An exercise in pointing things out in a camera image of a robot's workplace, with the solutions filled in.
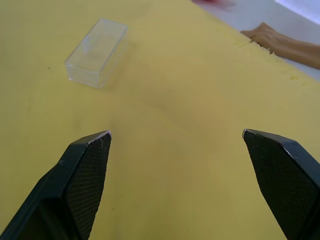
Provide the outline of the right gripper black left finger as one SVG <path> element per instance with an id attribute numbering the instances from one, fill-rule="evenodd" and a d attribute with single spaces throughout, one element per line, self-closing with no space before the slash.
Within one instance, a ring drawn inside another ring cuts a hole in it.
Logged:
<path id="1" fill-rule="evenodd" d="M 112 141 L 110 131 L 72 142 L 39 179 L 2 240 L 87 240 L 101 202 Z"/>

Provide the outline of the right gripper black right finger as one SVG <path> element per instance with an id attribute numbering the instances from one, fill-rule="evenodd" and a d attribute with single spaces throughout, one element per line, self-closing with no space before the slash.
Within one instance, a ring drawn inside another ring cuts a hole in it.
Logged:
<path id="1" fill-rule="evenodd" d="M 244 129 L 260 191 L 288 240 L 320 238 L 320 164 L 295 140 Z"/>

